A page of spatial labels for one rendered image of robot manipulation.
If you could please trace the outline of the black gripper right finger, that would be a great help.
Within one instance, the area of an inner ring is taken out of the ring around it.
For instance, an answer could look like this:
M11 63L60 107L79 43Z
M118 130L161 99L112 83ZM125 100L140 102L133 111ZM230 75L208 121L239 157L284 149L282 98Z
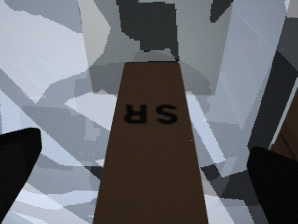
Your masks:
M298 161L251 148L247 173L269 224L298 224Z

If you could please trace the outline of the brown box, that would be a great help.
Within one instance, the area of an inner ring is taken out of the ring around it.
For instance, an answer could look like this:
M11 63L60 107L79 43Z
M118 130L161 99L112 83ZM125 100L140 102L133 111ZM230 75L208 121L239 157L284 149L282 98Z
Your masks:
M298 95L294 95L294 99L287 109L285 121L278 131L275 144L282 156L298 161Z
M281 152L278 151L277 144L275 144L275 143L273 145L273 149L271 149L271 152L277 152L277 153L279 153L279 155L281 155Z
M209 224L180 63L125 63L92 224Z

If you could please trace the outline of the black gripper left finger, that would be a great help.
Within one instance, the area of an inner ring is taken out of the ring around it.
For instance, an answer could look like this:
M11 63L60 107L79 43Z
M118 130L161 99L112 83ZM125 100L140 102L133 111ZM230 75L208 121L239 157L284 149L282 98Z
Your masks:
M0 224L29 179L43 151L39 128L0 135Z

